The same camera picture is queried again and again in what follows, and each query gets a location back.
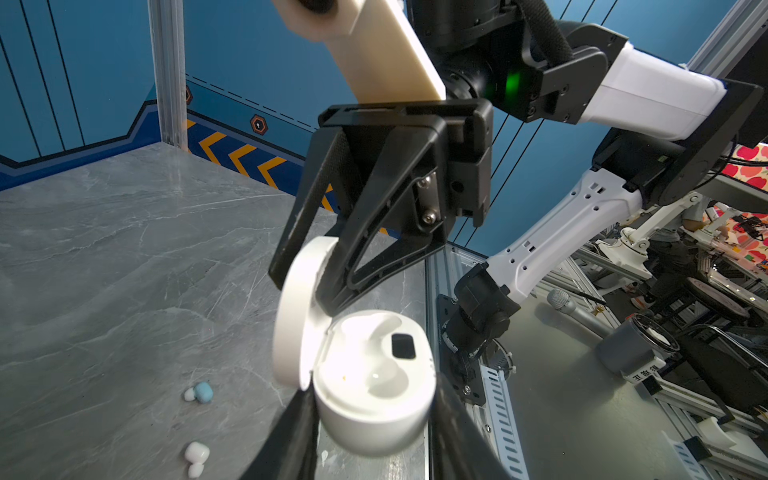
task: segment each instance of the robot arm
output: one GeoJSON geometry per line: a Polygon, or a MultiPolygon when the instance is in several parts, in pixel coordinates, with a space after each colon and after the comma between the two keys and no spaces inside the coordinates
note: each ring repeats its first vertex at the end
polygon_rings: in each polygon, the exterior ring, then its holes
{"type": "Polygon", "coordinates": [[[636,230],[630,227],[621,229],[621,236],[613,243],[599,240],[597,242],[598,248],[613,264],[649,279],[651,274],[645,268],[644,263],[648,260],[647,250],[650,245],[650,237],[664,225],[670,223],[677,215],[700,201],[701,194],[690,192],[673,204],[659,208],[636,230]]]}
{"type": "Polygon", "coordinates": [[[270,265],[281,287],[331,183],[340,212],[327,235],[339,243],[316,295],[331,316],[442,248],[456,217],[483,224],[491,104],[526,122],[613,127],[573,191],[457,285],[462,314],[444,338],[472,356],[595,233],[694,190],[762,95],[640,52],[599,25],[557,22],[544,0],[412,0],[413,30],[394,0],[273,1],[289,28],[325,41],[361,103],[390,102],[320,115],[270,265]],[[399,239],[359,267],[383,227],[399,239]]]}
{"type": "Polygon", "coordinates": [[[706,225],[704,228],[701,229],[702,232],[712,237],[715,237],[718,234],[717,229],[720,227],[724,227],[728,223],[728,220],[743,214],[741,210],[737,210],[733,207],[728,207],[726,204],[717,203],[716,205],[717,205],[717,208],[720,208],[720,211],[722,211],[723,214],[720,215],[719,217],[717,216],[717,214],[715,214],[714,217],[711,217],[712,221],[708,225],[706,225]]]}

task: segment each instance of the gray marble tabletop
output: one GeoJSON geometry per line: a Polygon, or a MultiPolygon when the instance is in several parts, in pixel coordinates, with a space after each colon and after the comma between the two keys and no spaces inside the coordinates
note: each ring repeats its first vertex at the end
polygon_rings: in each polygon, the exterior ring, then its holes
{"type": "MultiPolygon", "coordinates": [[[[202,478],[237,478],[293,394],[272,380],[266,274],[292,204],[166,144],[0,192],[0,477],[186,478],[197,440],[202,478]],[[212,403],[185,402],[200,381],[212,403]]],[[[419,264],[352,310],[421,320],[424,285],[419,264]]],[[[318,449],[318,478],[425,476],[421,440],[368,459],[321,431],[318,449]]]]}

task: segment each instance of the gray cylinder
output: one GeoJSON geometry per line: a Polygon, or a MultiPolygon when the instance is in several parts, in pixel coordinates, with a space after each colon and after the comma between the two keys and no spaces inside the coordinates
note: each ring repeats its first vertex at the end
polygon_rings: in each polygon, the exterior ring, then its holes
{"type": "Polygon", "coordinates": [[[667,359],[679,349],[669,332],[647,316],[635,313],[602,339],[595,352],[605,368],[623,375],[635,371],[654,356],[667,359]]]}

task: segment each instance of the microphone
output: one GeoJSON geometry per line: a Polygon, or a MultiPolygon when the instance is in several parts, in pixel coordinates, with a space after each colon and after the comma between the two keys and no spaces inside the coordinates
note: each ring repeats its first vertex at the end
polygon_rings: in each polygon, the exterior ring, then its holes
{"type": "Polygon", "coordinates": [[[571,300],[571,296],[563,290],[558,288],[551,290],[547,295],[547,301],[555,310],[565,313],[601,338],[609,336],[614,331],[614,329],[598,320],[596,316],[577,305],[576,302],[571,300]]]}

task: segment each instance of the white robotic arm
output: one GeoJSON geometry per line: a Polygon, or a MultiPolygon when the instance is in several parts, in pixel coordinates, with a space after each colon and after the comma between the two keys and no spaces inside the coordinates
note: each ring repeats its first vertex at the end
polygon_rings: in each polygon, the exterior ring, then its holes
{"type": "MultiPolygon", "coordinates": [[[[443,80],[396,0],[273,3],[290,30],[325,42],[359,103],[445,100],[443,80]],[[332,7],[313,12],[309,3],[332,7]]],[[[696,130],[725,92],[723,82],[638,51],[627,41],[581,118],[566,121],[675,141],[696,130]]]]}
{"type": "Polygon", "coordinates": [[[715,205],[717,205],[717,208],[719,208],[720,211],[723,212],[723,214],[718,216],[717,212],[715,212],[714,216],[710,217],[710,219],[712,221],[710,223],[708,223],[707,225],[705,225],[704,228],[699,230],[702,233],[705,233],[706,235],[708,235],[708,236],[710,236],[712,238],[714,238],[715,236],[717,236],[719,234],[717,229],[719,229],[720,227],[724,227],[728,223],[728,220],[730,220],[730,219],[732,219],[732,218],[734,218],[734,217],[736,217],[738,215],[742,215],[743,214],[743,212],[741,210],[738,210],[738,209],[733,208],[733,207],[728,207],[726,204],[722,204],[721,202],[718,202],[715,205]]]}
{"type": "Polygon", "coordinates": [[[645,223],[634,229],[625,227],[621,229],[621,236],[612,242],[598,240],[600,251],[614,265],[630,270],[645,279],[651,278],[651,274],[645,268],[644,262],[648,260],[649,239],[657,230],[670,223],[681,212],[701,201],[701,194],[690,192],[685,197],[673,204],[660,207],[645,223]]]}
{"type": "Polygon", "coordinates": [[[561,202],[512,245],[488,258],[488,273],[521,303],[534,286],[597,232],[639,210],[640,192],[600,169],[588,170],[561,202]]]}

